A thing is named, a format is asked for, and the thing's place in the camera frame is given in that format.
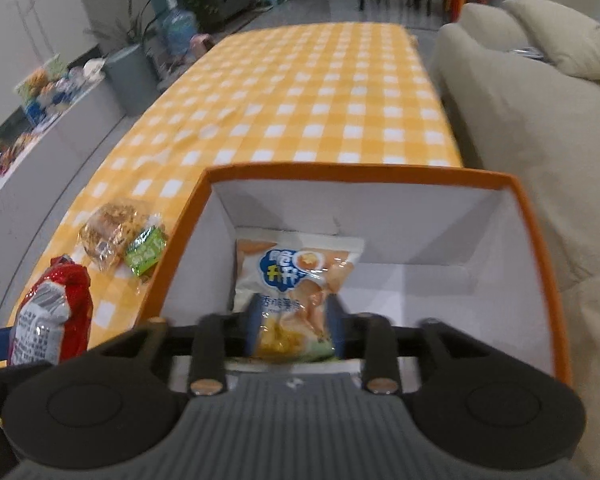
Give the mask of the grey plant pot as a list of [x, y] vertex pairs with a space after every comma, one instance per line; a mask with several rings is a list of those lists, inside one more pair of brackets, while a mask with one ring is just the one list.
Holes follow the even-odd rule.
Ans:
[[108, 55], [104, 72], [129, 116], [143, 115], [160, 96], [158, 79], [140, 44]]

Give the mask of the beige cushion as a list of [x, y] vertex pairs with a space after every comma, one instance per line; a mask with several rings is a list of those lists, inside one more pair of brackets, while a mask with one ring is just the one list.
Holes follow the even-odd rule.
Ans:
[[600, 80], [598, 21], [550, 0], [505, 0], [502, 7], [563, 74]]

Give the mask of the orange cardboard box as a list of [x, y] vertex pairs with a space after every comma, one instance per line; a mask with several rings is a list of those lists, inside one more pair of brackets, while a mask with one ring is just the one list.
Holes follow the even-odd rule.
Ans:
[[562, 382], [572, 365], [540, 224], [509, 174], [424, 166], [252, 162], [204, 170], [138, 318], [192, 324], [233, 301], [240, 228], [359, 237], [341, 289], [354, 312], [440, 318]]

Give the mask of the red snack packet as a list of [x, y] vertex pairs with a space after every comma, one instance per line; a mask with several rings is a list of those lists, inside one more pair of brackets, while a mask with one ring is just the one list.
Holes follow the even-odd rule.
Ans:
[[93, 314], [90, 287], [85, 266], [67, 255], [50, 260], [17, 309], [7, 363], [57, 365], [85, 352]]

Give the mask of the clear crispy snack packet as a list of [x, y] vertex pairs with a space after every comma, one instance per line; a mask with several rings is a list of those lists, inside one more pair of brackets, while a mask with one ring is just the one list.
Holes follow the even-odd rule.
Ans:
[[138, 200], [119, 198], [95, 210], [79, 230], [84, 252], [99, 270], [117, 266], [126, 248], [145, 227], [148, 207]]

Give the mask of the green small snack packet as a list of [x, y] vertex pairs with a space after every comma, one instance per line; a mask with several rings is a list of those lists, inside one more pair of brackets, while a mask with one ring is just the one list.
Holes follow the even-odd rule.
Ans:
[[148, 226], [125, 249], [124, 263], [137, 278], [142, 278], [159, 263], [166, 244], [168, 238], [163, 229]]

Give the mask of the beige sofa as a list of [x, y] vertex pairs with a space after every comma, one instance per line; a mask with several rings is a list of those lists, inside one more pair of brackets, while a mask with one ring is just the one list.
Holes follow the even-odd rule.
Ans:
[[600, 479], [600, 80], [563, 74], [502, 5], [479, 3], [441, 27], [429, 71], [466, 164], [514, 174], [532, 201], [588, 411], [576, 460]]

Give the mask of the yellow checkered tablecloth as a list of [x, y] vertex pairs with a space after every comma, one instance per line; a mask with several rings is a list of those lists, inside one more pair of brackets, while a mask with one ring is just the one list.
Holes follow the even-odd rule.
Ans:
[[282, 162], [459, 167], [415, 37], [382, 23], [284, 26], [229, 36], [146, 110], [70, 203], [35, 266], [67, 256], [91, 279], [91, 346], [132, 328], [148, 284], [99, 269], [79, 232], [121, 202], [168, 232], [211, 168]]

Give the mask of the white chips snack bag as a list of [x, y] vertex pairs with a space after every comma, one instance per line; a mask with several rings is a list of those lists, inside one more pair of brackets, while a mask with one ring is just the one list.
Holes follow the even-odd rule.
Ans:
[[249, 356], [269, 363], [335, 355], [326, 300], [342, 289], [365, 248], [361, 237], [269, 229], [236, 231], [233, 310], [250, 315]]

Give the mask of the blue water jug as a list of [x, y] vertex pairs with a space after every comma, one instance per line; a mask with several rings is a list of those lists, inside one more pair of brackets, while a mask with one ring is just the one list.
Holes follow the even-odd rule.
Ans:
[[178, 0], [166, 0], [166, 16], [161, 28], [170, 55], [174, 58], [186, 58], [190, 42], [197, 33], [195, 14], [182, 9]]

